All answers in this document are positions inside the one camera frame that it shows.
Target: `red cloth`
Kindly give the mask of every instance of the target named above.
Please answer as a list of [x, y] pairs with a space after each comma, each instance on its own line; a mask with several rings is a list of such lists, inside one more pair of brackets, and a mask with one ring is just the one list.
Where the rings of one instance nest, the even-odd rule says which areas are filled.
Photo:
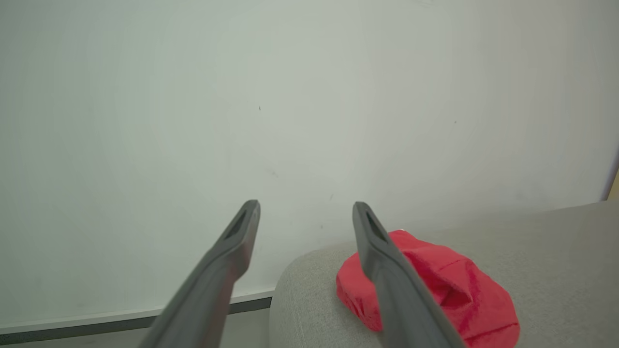
[[[389, 236], [470, 348], [516, 345], [520, 324], [509, 294], [473, 261], [403, 230]], [[383, 329], [376, 289], [361, 270], [358, 253], [344, 261], [335, 283], [337, 296], [365, 326], [373, 331]]]

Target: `white wall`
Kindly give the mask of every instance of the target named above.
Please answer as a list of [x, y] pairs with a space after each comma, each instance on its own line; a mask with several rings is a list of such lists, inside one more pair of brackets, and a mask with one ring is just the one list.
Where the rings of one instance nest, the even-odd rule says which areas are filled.
[[241, 204], [235, 296], [387, 228], [600, 199], [614, 0], [3, 1], [0, 324], [164, 305]]

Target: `baseboard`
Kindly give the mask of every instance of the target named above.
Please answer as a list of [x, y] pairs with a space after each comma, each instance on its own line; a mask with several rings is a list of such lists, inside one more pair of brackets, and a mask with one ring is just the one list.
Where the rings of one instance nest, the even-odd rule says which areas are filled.
[[[271, 307], [272, 297], [260, 298], [252, 301], [231, 303], [228, 314], [241, 313], [244, 311], [261, 310]], [[155, 321], [156, 316], [146, 318], [109, 321], [107, 323], [70, 326], [66, 328], [27, 331], [12, 334], [0, 334], [0, 346], [5, 344], [20, 344], [33, 341], [47, 341], [50, 339], [62, 339], [77, 336], [113, 333], [135, 329], [149, 328]]]
[[[273, 291], [275, 288], [266, 289], [261, 292], [256, 292], [253, 294], [244, 294], [236, 297], [232, 297], [230, 299], [230, 304], [236, 303], [248, 303], [253, 302], [255, 300], [259, 300], [261, 298], [270, 298], [273, 296]], [[147, 311], [117, 311], [117, 312], [109, 312], [109, 313], [99, 313], [94, 315], [80, 315], [80, 316], [72, 316], [68, 318], [57, 318], [50, 320], [37, 320], [37, 321], [28, 321], [21, 323], [12, 323], [0, 325], [0, 335], [6, 334], [14, 334], [14, 333], [24, 333], [24, 332], [32, 332], [32, 331], [43, 331], [43, 330], [51, 330], [51, 329], [62, 329], [62, 328], [70, 328], [73, 326], [89, 326], [95, 324], [104, 324], [104, 323], [112, 323], [117, 321], [128, 321], [128, 320], [138, 320], [141, 318], [153, 318], [159, 315], [165, 306], [159, 306], [152, 310]], [[239, 311], [246, 310], [236, 310], [233, 311], [234, 308], [243, 308], [243, 306], [231, 306], [231, 313], [238, 313]]]

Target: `red fabric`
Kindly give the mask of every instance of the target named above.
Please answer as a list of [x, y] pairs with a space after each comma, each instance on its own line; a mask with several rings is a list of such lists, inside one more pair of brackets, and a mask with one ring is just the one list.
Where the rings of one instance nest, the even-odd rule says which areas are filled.
[[[516, 345], [520, 325], [509, 294], [473, 261], [403, 230], [389, 236], [470, 348]], [[365, 326], [373, 331], [383, 329], [376, 289], [363, 274], [358, 253], [344, 261], [335, 283], [337, 296]]]

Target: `gray upholstery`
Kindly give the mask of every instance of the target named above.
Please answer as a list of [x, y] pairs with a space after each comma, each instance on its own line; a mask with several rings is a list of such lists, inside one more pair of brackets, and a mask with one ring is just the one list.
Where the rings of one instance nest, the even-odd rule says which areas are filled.
[[[619, 346], [619, 201], [417, 237], [470, 257], [510, 293], [518, 347]], [[355, 251], [349, 243], [289, 265], [271, 304], [271, 347], [381, 346], [335, 295], [335, 275]]]

